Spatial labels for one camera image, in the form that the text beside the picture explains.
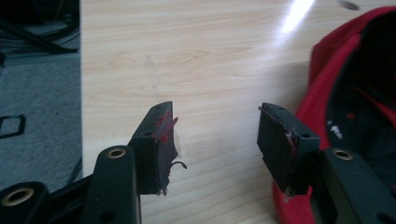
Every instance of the wooden table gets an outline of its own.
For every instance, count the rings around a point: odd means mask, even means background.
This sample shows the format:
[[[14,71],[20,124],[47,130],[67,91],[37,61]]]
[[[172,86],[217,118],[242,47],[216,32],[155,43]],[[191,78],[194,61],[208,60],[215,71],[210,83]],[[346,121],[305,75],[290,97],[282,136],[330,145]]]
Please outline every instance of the wooden table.
[[[179,161],[143,223],[277,223],[256,145],[262,102],[295,111],[310,50],[339,25],[394,1],[82,1],[83,173],[173,101]]]

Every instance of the black plastic part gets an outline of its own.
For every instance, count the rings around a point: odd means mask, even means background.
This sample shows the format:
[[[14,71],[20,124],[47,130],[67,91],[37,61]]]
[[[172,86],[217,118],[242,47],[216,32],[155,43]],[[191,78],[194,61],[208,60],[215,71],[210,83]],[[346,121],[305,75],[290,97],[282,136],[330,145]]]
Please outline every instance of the black plastic part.
[[[79,223],[140,223],[134,162],[127,146],[99,154]]]
[[[305,195],[309,165],[320,138],[288,110],[263,103],[257,144],[276,185],[289,195]]]
[[[50,200],[53,213],[49,218],[49,223],[78,223],[90,180],[91,176],[89,175],[63,189],[51,193]]]
[[[313,190],[310,204],[314,219],[317,224],[333,224],[337,218],[337,211],[317,161],[313,162],[311,176],[310,184]]]
[[[335,223],[396,223],[396,200],[372,169],[352,151],[344,150],[352,160],[340,159],[335,152],[328,148],[318,155],[337,210]]]
[[[139,194],[166,194],[172,160],[177,157],[173,128],[176,121],[172,102],[155,105],[128,143],[136,155]]]
[[[47,223],[50,213],[50,195],[44,184],[25,182],[0,192],[2,224]]]

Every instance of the screw hole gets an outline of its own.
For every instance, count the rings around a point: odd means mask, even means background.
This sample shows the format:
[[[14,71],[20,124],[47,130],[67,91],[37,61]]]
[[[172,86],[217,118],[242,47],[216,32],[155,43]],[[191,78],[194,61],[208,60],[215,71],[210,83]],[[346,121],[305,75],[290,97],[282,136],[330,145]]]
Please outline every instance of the screw hole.
[[[311,135],[309,135],[309,134],[307,134],[307,133],[302,133],[301,134],[301,137],[303,137],[303,138],[309,138]]]
[[[10,207],[10,206],[14,206],[14,205],[23,203],[26,200],[30,199],[30,197],[32,197],[34,192],[35,191],[31,188],[16,189],[16,190],[10,192],[2,200],[2,205]]]
[[[344,150],[335,149],[332,151],[332,154],[334,156],[336,156],[338,159],[341,159],[344,161],[352,161],[353,160],[353,156]]]
[[[108,223],[114,220],[114,218],[116,218],[116,212],[106,211],[99,217],[99,221],[102,223]]]
[[[349,10],[354,10],[354,11],[361,9],[358,5],[356,5],[355,3],[349,2],[349,1],[338,1],[338,5],[340,5],[343,8],[346,8]]]
[[[116,159],[122,157],[123,155],[125,155],[124,149],[113,149],[107,154],[110,159]]]
[[[382,223],[386,223],[386,224],[395,224],[396,221],[388,216],[387,214],[383,214],[383,213],[378,213],[376,214],[376,218],[378,218],[378,220]]]

